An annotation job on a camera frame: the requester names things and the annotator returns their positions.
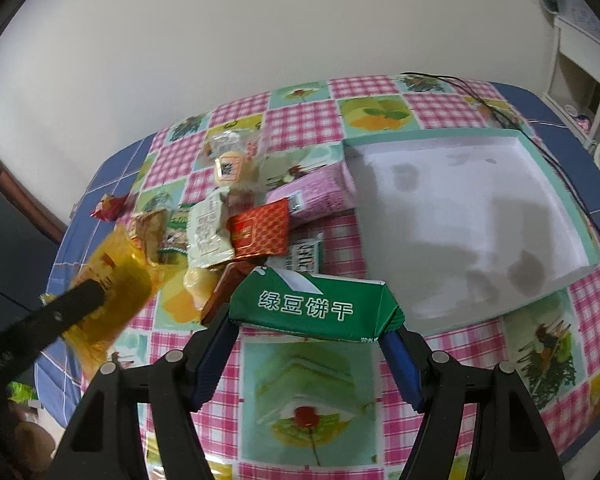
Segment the white wall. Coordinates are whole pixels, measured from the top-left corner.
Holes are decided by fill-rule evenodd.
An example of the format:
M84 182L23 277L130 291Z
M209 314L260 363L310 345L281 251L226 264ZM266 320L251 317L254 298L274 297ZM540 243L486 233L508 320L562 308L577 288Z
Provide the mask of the white wall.
M0 158L68 221L101 162L229 100L424 70L539 92L538 0L28 0L0 38Z

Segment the screw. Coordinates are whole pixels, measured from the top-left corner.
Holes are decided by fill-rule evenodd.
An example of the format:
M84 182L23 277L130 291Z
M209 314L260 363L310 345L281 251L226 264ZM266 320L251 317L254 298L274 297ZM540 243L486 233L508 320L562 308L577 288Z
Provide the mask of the screw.
M165 354L164 359L170 363L177 363L183 356L182 350L169 350Z
M436 350L431 354L431 358L439 364L444 364L449 361L449 354L442 350Z
M108 363L104 363L100 367L100 373L103 375L109 375L116 371L116 364L109 361Z
M500 371L503 374L507 374L507 375L511 375L513 372L516 371L516 367L513 365L513 363L510 363L509 361L499 362L498 368L500 368Z

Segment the blue gripper pad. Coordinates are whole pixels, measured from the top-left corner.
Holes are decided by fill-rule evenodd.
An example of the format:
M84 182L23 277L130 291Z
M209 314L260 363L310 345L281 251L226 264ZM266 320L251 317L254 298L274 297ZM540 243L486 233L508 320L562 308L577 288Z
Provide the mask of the blue gripper pad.
M424 396L420 389L420 371L407 352L402 339L394 330L382 334L378 342L402 400L413 406L417 412L422 412Z
M238 332L238 325L225 317L218 327L216 336L209 343L196 373L195 390L191 399L195 412L214 396L224 366L234 348Z

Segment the small round container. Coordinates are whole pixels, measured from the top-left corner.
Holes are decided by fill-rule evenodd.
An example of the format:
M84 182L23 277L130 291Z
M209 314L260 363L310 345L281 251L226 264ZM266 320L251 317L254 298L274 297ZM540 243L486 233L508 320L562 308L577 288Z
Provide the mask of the small round container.
M583 132L588 132L591 128L591 119L589 119L586 115L580 114L576 118L576 124Z
M564 105L564 111L567 112L574 119L578 116L578 111L571 105Z

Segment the white cardboard box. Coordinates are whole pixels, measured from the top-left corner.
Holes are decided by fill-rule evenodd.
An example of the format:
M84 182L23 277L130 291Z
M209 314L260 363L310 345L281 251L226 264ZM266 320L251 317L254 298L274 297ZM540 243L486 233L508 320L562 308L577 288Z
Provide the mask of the white cardboard box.
M367 277L387 283L410 330L496 317L600 262L570 192L517 130L443 128L345 144Z

